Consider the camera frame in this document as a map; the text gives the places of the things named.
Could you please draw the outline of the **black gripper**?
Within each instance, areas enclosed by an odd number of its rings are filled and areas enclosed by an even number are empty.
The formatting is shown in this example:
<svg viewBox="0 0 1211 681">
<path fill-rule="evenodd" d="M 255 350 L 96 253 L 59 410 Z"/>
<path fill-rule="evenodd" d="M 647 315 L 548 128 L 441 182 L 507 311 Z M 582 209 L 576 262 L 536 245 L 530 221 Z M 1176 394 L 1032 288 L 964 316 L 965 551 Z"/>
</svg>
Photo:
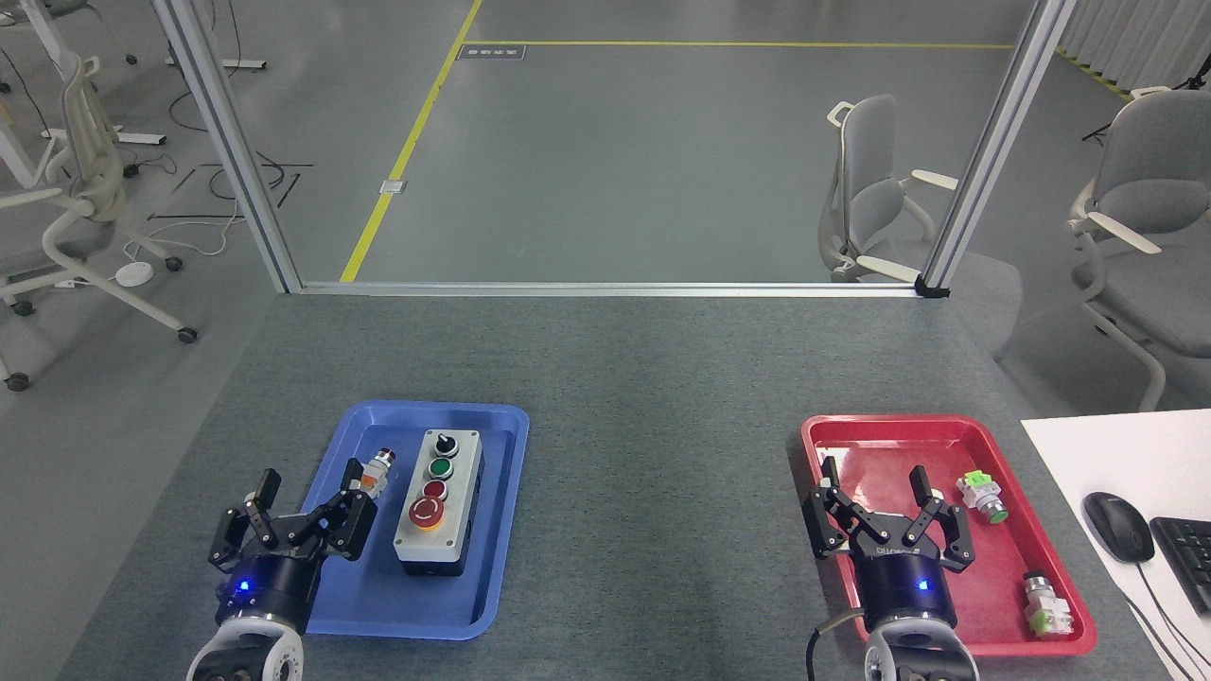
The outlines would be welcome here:
<svg viewBox="0 0 1211 681">
<path fill-rule="evenodd" d="M 220 514 L 210 563 L 230 576 L 218 589 L 216 624 L 256 617 L 308 633 L 325 557 L 356 561 L 366 546 L 375 500 L 365 490 L 342 490 L 311 513 L 285 516 L 285 555 L 277 555 L 268 510 L 280 483 L 268 468 L 241 504 Z"/>
<path fill-rule="evenodd" d="M 821 463 L 820 480 L 800 503 L 814 556 L 851 553 L 866 631 L 893 618 L 939 618 L 957 626 L 955 603 L 942 568 L 962 573 L 974 561 L 966 513 L 932 488 L 924 465 L 911 470 L 909 482 L 920 513 L 912 523 L 903 515 L 876 514 L 877 523 L 889 533 L 884 544 L 876 540 L 872 515 L 839 487 L 834 456 Z M 943 531 L 941 550 L 926 537 L 934 521 Z M 908 546 L 903 543 L 907 531 Z"/>
</svg>

